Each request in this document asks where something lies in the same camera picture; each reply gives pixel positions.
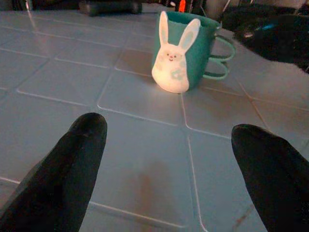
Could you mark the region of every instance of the mug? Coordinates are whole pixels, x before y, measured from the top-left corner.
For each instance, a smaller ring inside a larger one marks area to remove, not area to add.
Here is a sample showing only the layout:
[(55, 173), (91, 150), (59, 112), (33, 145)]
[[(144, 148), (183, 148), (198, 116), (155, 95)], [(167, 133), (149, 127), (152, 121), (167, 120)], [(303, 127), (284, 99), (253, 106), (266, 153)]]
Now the mug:
[[(222, 80), (228, 74), (224, 61), (235, 55), (235, 47), (223, 36), (216, 35), (220, 24), (196, 14), (161, 12), (154, 40), (152, 76), (166, 91), (183, 93), (204, 78)], [(215, 40), (231, 48), (229, 56), (211, 55)], [(208, 61), (217, 63), (224, 73), (205, 74)]]

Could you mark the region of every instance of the bunny figurine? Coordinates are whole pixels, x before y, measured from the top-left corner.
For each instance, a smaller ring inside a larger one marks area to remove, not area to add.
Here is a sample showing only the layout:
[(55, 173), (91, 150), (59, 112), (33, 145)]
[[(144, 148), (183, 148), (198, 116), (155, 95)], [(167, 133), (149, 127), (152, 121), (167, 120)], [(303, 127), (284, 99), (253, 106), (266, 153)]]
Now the bunny figurine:
[(197, 38), (201, 22), (193, 19), (183, 31), (178, 45), (169, 40), (168, 16), (165, 11), (160, 15), (160, 49), (152, 68), (152, 76), (157, 84), (166, 91), (183, 93), (189, 89), (185, 53)]

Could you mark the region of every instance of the blue light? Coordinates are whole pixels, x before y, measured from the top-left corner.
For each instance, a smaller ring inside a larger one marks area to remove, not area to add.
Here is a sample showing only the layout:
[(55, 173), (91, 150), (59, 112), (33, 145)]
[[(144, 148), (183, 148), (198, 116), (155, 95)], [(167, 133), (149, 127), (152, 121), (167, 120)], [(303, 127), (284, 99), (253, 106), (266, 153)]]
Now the blue light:
[(271, 28), (273, 28), (273, 27), (275, 27), (275, 24), (268, 24), (268, 25), (266, 25), (266, 26), (263, 26), (263, 27), (262, 27), (262, 30), (268, 30), (268, 29), (271, 29)]

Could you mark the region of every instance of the tile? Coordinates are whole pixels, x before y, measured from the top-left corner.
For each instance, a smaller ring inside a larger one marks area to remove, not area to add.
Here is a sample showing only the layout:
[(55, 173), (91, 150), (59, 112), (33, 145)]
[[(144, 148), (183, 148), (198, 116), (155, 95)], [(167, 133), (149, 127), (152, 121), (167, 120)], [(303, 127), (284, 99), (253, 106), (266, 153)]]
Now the tile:
[(202, 88), (183, 94), (185, 120), (189, 128), (231, 137), (242, 123), (264, 124), (247, 98)]
[(124, 32), (132, 31), (134, 25), (133, 22), (111, 20), (100, 16), (96, 17), (95, 20), (96, 20), (95, 22), (91, 21), (90, 23), (90, 25), (93, 27), (113, 29)]
[(104, 68), (52, 61), (22, 84), (18, 91), (90, 105), (95, 102), (108, 77), (109, 70)]
[(155, 25), (150, 26), (144, 23), (135, 23), (133, 33), (146, 35), (146, 36), (154, 36), (155, 34)]
[(126, 218), (124, 215), (115, 214), (115, 212), (108, 213), (89, 206), (79, 231), (170, 232), (179, 230), (151, 226), (150, 224), (140, 222), (139, 218)]
[(148, 76), (114, 72), (98, 105), (173, 125), (182, 121), (180, 95), (162, 90)]
[(17, 184), (4, 181), (0, 177), (0, 212), (16, 188)]
[(116, 64), (116, 69), (151, 75), (151, 60), (151, 53), (125, 49)]
[(286, 139), (296, 150), (300, 150), (309, 139), (309, 111), (282, 105), (254, 101), (266, 125), (278, 136)]
[(223, 28), (220, 28), (219, 30), (217, 30), (216, 32), (218, 35), (224, 36), (225, 38), (232, 40), (233, 36), (234, 36), (234, 32), (230, 31), (230, 30), (226, 30)]
[(0, 28), (0, 45), (16, 39), (20, 34), (18, 30)]
[(109, 131), (92, 201), (187, 226), (188, 147), (178, 128), (100, 111)]
[(144, 14), (128, 14), (128, 13), (113, 13), (113, 14), (101, 14), (100, 16), (108, 19), (123, 20), (129, 22), (140, 22), (148, 25), (155, 25), (155, 17), (147, 17)]
[(154, 37), (131, 34), (126, 44), (126, 48), (136, 49), (144, 52), (152, 52), (154, 47)]
[(125, 45), (127, 37), (128, 34), (121, 31), (87, 27), (83, 29), (79, 40), (121, 47)]
[(309, 161), (309, 143), (306, 144), (305, 148), (300, 151), (300, 154)]
[[(227, 30), (218, 30), (218, 35), (221, 35), (226, 38), (226, 40), (230, 41), (232, 44), (234, 44), (231, 36), (231, 31)], [(211, 54), (213, 55), (220, 55), (220, 56), (229, 56), (232, 53), (232, 49), (226, 45), (225, 43), (215, 39), (213, 43), (213, 47), (211, 50)]]
[(18, 11), (18, 15), (22, 15), (28, 18), (41, 18), (49, 20), (61, 20), (70, 18), (73, 15), (80, 15), (77, 10), (41, 10), (41, 11)]
[(37, 18), (30, 19), (12, 12), (1, 12), (0, 14), (0, 26), (13, 29), (33, 30), (37, 23), (44, 23), (46, 21)]
[(197, 132), (189, 137), (203, 226), (208, 231), (232, 231), (252, 201), (231, 141)]
[(118, 31), (131, 31), (134, 22), (113, 20), (102, 16), (89, 17), (79, 11), (43, 11), (31, 12), (31, 17), (52, 19), (57, 22), (84, 25), (88, 27), (107, 28)]
[(78, 41), (69, 44), (56, 59), (109, 68), (115, 64), (120, 53), (120, 48)]
[(309, 109), (309, 75), (295, 65), (274, 62), (267, 72), (251, 75), (236, 78), (252, 98)]
[(86, 107), (14, 94), (0, 106), (0, 176), (22, 180)]
[(67, 43), (71, 43), (71, 40), (23, 32), (16, 40), (4, 44), (1, 48), (38, 56), (53, 57), (61, 52)]
[(267, 232), (257, 210), (254, 209), (234, 230), (235, 232)]
[(269, 72), (275, 62), (264, 59), (242, 46), (236, 46), (236, 54), (227, 64), (230, 69), (229, 75), (235, 78), (247, 78), (247, 80), (254, 83), (259, 78), (259, 75)]
[(33, 31), (47, 35), (61, 36), (65, 38), (78, 38), (83, 26), (55, 21), (39, 21), (35, 24)]
[[(214, 67), (212, 67), (213, 70), (209, 69), (209, 65), (207, 66), (206, 70), (208, 72), (213, 72), (213, 73), (221, 73), (221, 71), (215, 70)], [(211, 80), (207, 78), (201, 78), (199, 82), (199, 86), (201, 88), (208, 88), (212, 90), (217, 90), (221, 92), (226, 92), (226, 93), (232, 93), (236, 95), (245, 95), (244, 91), (240, 87), (239, 83), (237, 80), (232, 77), (232, 76), (227, 76), (224, 80), (216, 81), (216, 80)]]
[(175, 11), (175, 8), (166, 7), (160, 3), (143, 3), (143, 14), (148, 17), (157, 18), (161, 11)]
[(0, 99), (3, 98), (5, 96), (5, 91), (0, 89)]
[(19, 85), (46, 61), (41, 57), (0, 51), (0, 87), (9, 89)]

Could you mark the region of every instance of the table surface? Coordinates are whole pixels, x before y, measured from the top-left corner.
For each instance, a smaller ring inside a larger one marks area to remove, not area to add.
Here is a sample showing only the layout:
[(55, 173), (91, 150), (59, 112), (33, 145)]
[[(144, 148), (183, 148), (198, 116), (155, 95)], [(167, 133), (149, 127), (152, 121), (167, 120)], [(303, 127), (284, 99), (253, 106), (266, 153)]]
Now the table surface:
[(98, 112), (107, 143), (80, 231), (266, 231), (231, 130), (264, 127), (309, 159), (309, 76), (234, 41), (225, 80), (165, 92), (151, 77), (156, 18), (0, 13), (0, 206), (78, 116)]

